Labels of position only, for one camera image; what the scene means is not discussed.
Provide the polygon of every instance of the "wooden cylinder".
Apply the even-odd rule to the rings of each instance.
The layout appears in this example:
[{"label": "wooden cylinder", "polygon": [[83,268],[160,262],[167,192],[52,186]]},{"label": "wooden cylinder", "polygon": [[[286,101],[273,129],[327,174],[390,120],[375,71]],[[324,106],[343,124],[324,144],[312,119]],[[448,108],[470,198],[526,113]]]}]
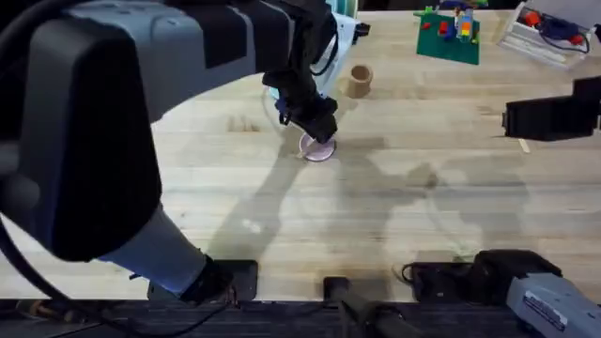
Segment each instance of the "wooden cylinder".
[{"label": "wooden cylinder", "polygon": [[371,89],[374,73],[369,66],[357,65],[350,70],[350,80],[347,86],[347,96],[360,99],[367,95]]}]

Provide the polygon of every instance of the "black cable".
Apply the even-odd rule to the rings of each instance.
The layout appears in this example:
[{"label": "black cable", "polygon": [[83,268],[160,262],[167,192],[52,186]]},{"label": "black cable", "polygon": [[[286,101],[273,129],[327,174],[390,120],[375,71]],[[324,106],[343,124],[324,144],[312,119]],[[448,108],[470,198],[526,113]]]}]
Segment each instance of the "black cable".
[{"label": "black cable", "polygon": [[[567,22],[566,20],[558,19],[550,15],[543,15],[543,21],[540,23],[538,28],[538,34],[541,39],[551,47],[555,47],[562,51],[579,52],[588,54],[591,51],[591,43],[578,28],[575,23]],[[563,47],[552,40],[569,40],[571,37],[580,36],[584,39],[586,44],[586,51],[582,51],[580,48]]]},{"label": "black cable", "polygon": [[584,42],[585,42],[585,44],[586,44],[586,51],[582,51],[582,50],[581,50],[581,49],[579,49],[579,48],[572,48],[572,47],[562,47],[562,46],[559,46],[559,45],[557,45],[557,44],[555,44],[555,43],[551,42],[551,41],[548,39],[548,37],[546,37],[546,36],[545,36],[545,34],[543,34],[543,32],[542,32],[542,31],[539,31],[539,34],[541,35],[541,38],[543,39],[543,41],[544,41],[544,42],[546,42],[548,45],[550,45],[550,46],[552,46],[552,47],[555,47],[555,48],[557,48],[557,49],[559,49],[559,50],[562,50],[562,51],[580,52],[580,53],[583,53],[583,54],[588,54],[588,53],[591,51],[591,43],[590,43],[590,42],[589,42],[589,40],[586,38],[586,36],[585,36],[584,34],[582,34],[582,33],[579,33],[579,35],[580,35],[580,36],[582,36],[582,37],[584,38]]},{"label": "black cable", "polygon": [[7,258],[8,262],[17,270],[22,276],[29,281],[33,286],[37,287],[41,292],[43,292],[46,296],[50,297],[53,300],[59,300],[67,304],[72,309],[79,311],[80,313],[89,316],[90,318],[97,320],[101,324],[104,324],[108,327],[111,327],[115,330],[120,330],[128,335],[143,337],[143,338],[175,338],[182,334],[188,333],[202,324],[204,324],[207,320],[211,319],[214,315],[223,312],[227,309],[229,303],[224,304],[221,307],[218,307],[205,317],[203,317],[198,322],[194,323],[190,327],[179,330],[176,332],[170,333],[144,333],[138,330],[134,330],[128,326],[123,324],[116,323],[113,320],[107,319],[103,315],[91,311],[84,306],[80,305],[78,302],[71,300],[69,297],[64,295],[62,292],[58,291],[52,284],[48,283],[42,277],[39,272],[37,272],[29,262],[23,257],[23,254],[17,249],[14,242],[10,238],[4,223],[0,220],[0,250]]},{"label": "black cable", "polygon": [[413,286],[413,280],[411,280],[407,274],[405,273],[409,268],[413,268],[414,266],[416,266],[416,263],[409,263],[403,266],[403,268],[401,268],[401,272],[399,273],[394,266],[391,268],[391,271],[393,272],[394,277],[396,277],[396,279],[399,282],[405,283],[407,285],[411,285]]},{"label": "black cable", "polygon": [[328,62],[326,63],[326,66],[324,66],[323,69],[318,72],[313,72],[311,69],[309,69],[309,71],[311,71],[311,75],[323,75],[326,72],[326,70],[328,70],[328,68],[331,66],[331,63],[334,61],[334,58],[338,55],[338,29],[334,31],[334,38],[334,46],[331,48],[330,57],[328,57]]}]

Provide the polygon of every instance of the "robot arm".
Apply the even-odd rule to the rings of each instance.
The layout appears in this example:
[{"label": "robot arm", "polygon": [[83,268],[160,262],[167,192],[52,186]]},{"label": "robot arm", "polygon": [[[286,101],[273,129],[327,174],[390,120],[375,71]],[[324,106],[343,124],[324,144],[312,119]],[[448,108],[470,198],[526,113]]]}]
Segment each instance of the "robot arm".
[{"label": "robot arm", "polygon": [[[337,106],[319,95],[312,65],[337,36],[330,8],[301,0],[223,4],[97,1],[40,25],[29,47],[19,168],[0,177],[0,210],[64,260],[111,252],[160,201],[150,123],[254,73],[278,89],[285,122],[327,142]],[[343,59],[337,53],[329,63]]]}]

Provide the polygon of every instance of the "lego board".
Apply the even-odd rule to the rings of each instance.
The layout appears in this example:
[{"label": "lego board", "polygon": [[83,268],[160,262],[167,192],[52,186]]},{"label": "lego board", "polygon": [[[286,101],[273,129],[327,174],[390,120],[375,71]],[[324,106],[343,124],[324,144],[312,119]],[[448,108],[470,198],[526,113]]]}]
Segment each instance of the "lego board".
[{"label": "lego board", "polygon": [[[440,23],[446,21],[455,24],[455,18],[438,14],[426,14],[420,23],[420,35],[417,40],[417,54],[458,61],[472,65],[480,63],[480,44],[464,43],[454,38],[444,41],[439,37]],[[429,29],[422,29],[424,23],[430,23]],[[474,20],[474,29],[480,32],[480,23]]]}]

